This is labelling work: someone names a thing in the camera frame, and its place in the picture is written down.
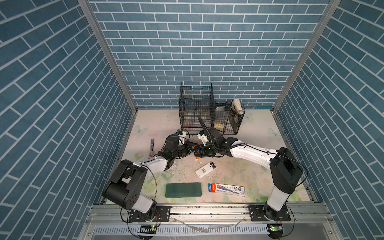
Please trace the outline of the white remote control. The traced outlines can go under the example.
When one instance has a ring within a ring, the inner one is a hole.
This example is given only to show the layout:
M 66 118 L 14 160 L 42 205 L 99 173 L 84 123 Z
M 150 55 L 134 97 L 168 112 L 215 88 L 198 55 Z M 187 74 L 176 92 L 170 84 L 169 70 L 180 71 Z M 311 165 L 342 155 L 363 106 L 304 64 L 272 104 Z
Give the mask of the white remote control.
M 209 162 L 195 171 L 199 179 L 205 177 L 216 169 L 216 165 L 213 162 Z

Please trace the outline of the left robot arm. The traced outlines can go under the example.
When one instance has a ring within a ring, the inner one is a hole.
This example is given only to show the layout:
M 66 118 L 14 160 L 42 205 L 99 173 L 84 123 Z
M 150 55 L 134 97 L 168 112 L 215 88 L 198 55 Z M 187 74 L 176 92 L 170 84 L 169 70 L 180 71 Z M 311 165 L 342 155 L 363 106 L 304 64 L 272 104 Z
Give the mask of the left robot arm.
M 176 159 L 193 153 L 198 146 L 182 136 L 169 135 L 162 149 L 152 158 L 142 162 L 123 160 L 116 167 L 102 191 L 102 196 L 129 211 L 147 215 L 150 219 L 156 214 L 156 198 L 141 193 L 147 175 L 168 170 Z

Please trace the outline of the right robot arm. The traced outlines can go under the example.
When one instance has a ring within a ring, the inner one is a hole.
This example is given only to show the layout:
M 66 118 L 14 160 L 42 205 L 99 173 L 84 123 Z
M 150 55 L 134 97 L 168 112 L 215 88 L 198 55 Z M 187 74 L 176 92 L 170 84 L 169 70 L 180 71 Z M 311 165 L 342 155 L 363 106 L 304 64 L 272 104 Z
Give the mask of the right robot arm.
M 289 196 L 300 185 L 299 180 L 304 173 L 304 167 L 287 148 L 262 149 L 233 137 L 225 138 L 215 128 L 202 130 L 197 137 L 202 143 L 195 147 L 195 157 L 228 156 L 247 160 L 270 171 L 274 187 L 266 201 L 266 211 L 277 213 L 282 210 Z

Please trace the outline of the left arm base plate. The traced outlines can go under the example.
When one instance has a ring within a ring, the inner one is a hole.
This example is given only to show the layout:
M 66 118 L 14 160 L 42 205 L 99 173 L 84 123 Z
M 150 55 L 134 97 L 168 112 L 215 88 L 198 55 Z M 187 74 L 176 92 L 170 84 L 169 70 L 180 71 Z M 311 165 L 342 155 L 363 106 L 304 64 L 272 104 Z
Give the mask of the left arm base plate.
M 155 206 L 151 207 L 146 213 L 137 210 L 130 210 L 129 223 L 144 222 L 169 222 L 171 214 L 171 206 Z

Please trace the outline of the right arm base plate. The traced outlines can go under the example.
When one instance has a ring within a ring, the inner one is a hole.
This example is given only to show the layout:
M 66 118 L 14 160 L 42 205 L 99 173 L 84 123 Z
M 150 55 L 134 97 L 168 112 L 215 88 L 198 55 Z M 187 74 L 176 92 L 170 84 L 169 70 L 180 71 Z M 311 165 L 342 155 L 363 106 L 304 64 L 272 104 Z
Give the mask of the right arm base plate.
M 264 205 L 249 205 L 248 206 L 250 218 L 252 222 L 289 222 L 291 216 L 286 205 L 283 205 L 280 211 L 276 211 L 267 203 Z

